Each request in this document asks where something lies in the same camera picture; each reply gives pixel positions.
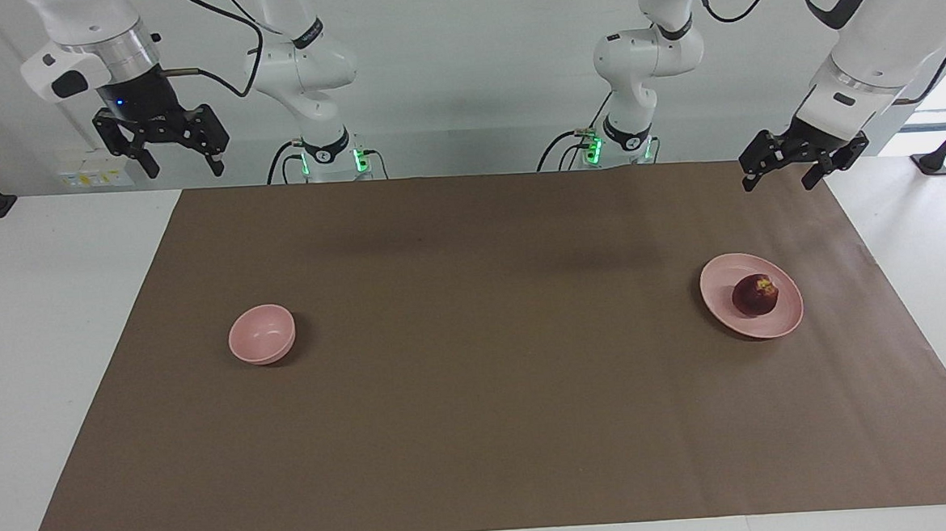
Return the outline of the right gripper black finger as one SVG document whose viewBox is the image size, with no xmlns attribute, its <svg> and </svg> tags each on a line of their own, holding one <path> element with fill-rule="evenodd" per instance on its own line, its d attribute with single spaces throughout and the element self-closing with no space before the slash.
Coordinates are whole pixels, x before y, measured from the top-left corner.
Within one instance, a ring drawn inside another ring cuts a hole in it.
<svg viewBox="0 0 946 531">
<path fill-rule="evenodd" d="M 98 111 L 93 116 L 93 129 L 99 134 L 100 140 L 113 156 L 123 156 L 135 162 L 146 176 L 150 179 L 157 179 L 160 175 L 160 167 L 154 160 L 153 154 L 146 150 L 146 140 L 143 129 L 139 124 L 134 124 L 134 136 L 125 135 L 125 122 L 114 116 L 111 111 Z"/>
<path fill-rule="evenodd" d="M 224 174 L 222 155 L 229 143 L 228 131 L 208 104 L 184 112 L 184 145 L 204 157 L 216 177 Z"/>
</svg>

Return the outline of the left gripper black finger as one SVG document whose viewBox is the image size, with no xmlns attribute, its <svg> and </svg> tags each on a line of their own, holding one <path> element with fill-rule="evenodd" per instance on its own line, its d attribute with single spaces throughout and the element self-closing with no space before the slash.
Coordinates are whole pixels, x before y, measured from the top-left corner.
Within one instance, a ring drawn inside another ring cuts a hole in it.
<svg viewBox="0 0 946 531">
<path fill-rule="evenodd" d="M 796 143 L 787 133 L 777 136 L 769 129 L 763 129 L 752 137 L 745 151 L 738 156 L 744 174 L 741 184 L 745 192 L 753 192 L 758 181 L 770 172 L 793 164 L 795 149 Z"/>
<path fill-rule="evenodd" d="M 827 175 L 841 170 L 849 170 L 863 156 L 869 141 L 856 141 L 845 144 L 837 150 L 815 150 L 813 165 L 801 179 L 807 192 L 811 192 Z"/>
</svg>

